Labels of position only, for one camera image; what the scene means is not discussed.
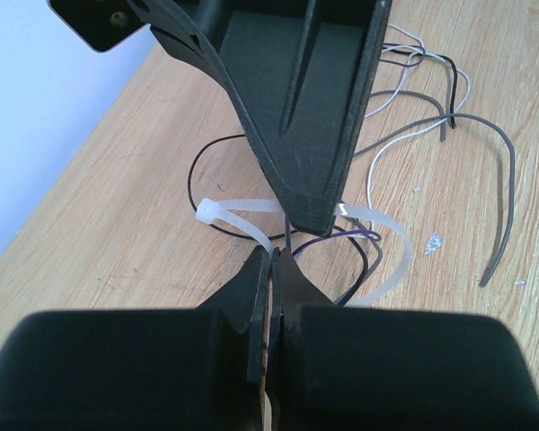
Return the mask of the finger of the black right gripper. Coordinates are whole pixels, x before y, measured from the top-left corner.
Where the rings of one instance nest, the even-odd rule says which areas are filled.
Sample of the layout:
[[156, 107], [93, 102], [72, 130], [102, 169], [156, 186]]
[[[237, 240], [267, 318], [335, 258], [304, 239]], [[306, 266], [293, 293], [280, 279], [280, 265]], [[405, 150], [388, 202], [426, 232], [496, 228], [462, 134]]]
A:
[[173, 58], [229, 96], [289, 222], [331, 232], [362, 128], [388, 1], [135, 1]]

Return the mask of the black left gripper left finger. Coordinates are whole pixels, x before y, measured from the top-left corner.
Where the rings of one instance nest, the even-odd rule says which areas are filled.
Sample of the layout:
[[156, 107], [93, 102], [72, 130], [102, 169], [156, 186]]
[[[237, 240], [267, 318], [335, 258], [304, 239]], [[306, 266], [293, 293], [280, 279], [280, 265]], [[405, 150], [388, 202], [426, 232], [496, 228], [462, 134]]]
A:
[[270, 289], [270, 254], [256, 246], [237, 274], [198, 306], [219, 310], [238, 333], [265, 322]]

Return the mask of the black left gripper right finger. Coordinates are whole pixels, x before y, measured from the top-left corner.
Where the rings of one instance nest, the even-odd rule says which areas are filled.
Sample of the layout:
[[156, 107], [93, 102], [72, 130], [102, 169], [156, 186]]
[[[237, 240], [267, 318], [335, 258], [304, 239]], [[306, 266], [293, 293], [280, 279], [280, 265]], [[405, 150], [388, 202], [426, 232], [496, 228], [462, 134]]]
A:
[[299, 326], [300, 312], [305, 306], [334, 306], [298, 267], [289, 248], [275, 249], [272, 254], [272, 317], [279, 317], [282, 330]]

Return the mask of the white zip tie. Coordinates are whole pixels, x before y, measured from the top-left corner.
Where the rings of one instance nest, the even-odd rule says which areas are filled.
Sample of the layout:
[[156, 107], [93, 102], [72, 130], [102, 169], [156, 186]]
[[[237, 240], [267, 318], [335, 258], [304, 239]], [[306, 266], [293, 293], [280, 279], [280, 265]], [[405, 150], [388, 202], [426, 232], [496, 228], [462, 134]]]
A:
[[[270, 238], [258, 227], [233, 213], [237, 211], [250, 211], [259, 213], [282, 213], [283, 210], [275, 199], [229, 199], [211, 200], [203, 198], [196, 210], [196, 219], [203, 224], [212, 225], [216, 220], [224, 221], [254, 239], [267, 253], [273, 252]], [[404, 241], [404, 249], [399, 265], [383, 284], [376, 287], [367, 295], [352, 299], [353, 294], [346, 293], [337, 301], [338, 305], [350, 307], [368, 307], [383, 295], [389, 293], [404, 277], [411, 263], [412, 247], [407, 233], [390, 216], [368, 207], [359, 207], [351, 204], [338, 203], [333, 210], [335, 216], [369, 220], [374, 224], [381, 224], [391, 229]]]

